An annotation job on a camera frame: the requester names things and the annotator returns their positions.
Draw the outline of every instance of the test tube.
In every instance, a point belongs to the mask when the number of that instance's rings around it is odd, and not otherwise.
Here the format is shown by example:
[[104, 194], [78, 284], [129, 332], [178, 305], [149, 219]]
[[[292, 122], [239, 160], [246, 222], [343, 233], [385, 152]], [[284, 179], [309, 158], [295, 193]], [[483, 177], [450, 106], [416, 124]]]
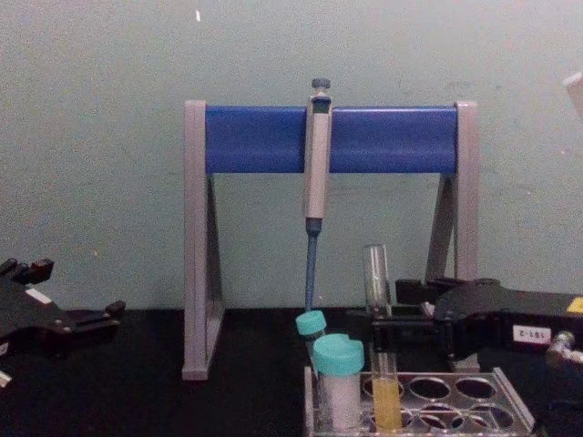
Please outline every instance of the test tube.
[[317, 378], [318, 371], [313, 363], [313, 343], [326, 333], [326, 319], [319, 310], [306, 311], [295, 318], [295, 324], [306, 345]]
[[361, 423], [363, 343], [346, 334], [320, 337], [313, 345], [320, 420], [335, 432], [358, 430]]
[[384, 244], [365, 246], [363, 264], [366, 310], [371, 312], [373, 316], [390, 316], [391, 305]]
[[399, 430], [403, 428], [403, 424], [395, 354], [376, 352], [371, 343], [370, 357], [376, 430], [380, 432]]

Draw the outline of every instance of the gray stand leg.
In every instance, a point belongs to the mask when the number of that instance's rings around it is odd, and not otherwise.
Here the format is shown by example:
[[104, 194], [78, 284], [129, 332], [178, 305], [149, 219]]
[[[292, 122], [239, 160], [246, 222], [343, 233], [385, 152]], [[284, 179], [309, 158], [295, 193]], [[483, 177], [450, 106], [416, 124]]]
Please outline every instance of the gray stand leg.
[[208, 379], [224, 313], [214, 196], [205, 170], [205, 110], [200, 100], [184, 109], [184, 380]]
[[[479, 201], [479, 135], [477, 105], [457, 102], [457, 171], [441, 175], [434, 223], [429, 243], [425, 281], [445, 275], [445, 264], [452, 231], [454, 232], [455, 277], [477, 277]], [[449, 361], [452, 371], [478, 372], [477, 355], [465, 360]]]

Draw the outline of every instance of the micropipette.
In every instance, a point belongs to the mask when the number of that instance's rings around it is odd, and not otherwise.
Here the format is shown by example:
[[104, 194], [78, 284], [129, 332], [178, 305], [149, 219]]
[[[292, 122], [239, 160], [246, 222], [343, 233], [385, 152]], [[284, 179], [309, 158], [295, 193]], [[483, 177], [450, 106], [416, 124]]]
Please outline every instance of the micropipette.
[[306, 311], [312, 309], [316, 271], [316, 244], [322, 230], [326, 182], [330, 166], [330, 136], [332, 132], [332, 101], [326, 95], [330, 80], [313, 79], [314, 95], [308, 100], [306, 114], [305, 198], [304, 216], [308, 234], [306, 262]]

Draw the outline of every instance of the wall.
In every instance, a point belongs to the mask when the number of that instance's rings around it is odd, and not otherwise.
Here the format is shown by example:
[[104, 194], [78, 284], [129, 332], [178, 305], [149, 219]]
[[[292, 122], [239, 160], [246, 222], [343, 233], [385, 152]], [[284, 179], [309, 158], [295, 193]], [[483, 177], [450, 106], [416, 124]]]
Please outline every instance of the wall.
[[[583, 288], [583, 127], [561, 80], [583, 68], [576, 1], [4, 1], [0, 257], [54, 259], [68, 308], [180, 307], [182, 103], [480, 105], [479, 270]], [[332, 177], [323, 305], [362, 303], [361, 246], [424, 269], [436, 177]], [[231, 307], [301, 306], [300, 176], [219, 177]]]

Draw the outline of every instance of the tube with yellow liquid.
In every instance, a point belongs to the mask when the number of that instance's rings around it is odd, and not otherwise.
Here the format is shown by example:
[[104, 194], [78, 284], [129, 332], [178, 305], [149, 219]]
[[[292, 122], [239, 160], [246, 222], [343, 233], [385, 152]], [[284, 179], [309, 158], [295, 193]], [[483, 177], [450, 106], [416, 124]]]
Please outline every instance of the tube with yellow liquid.
[[403, 428], [394, 353], [375, 352], [371, 344], [374, 422], [378, 432]]

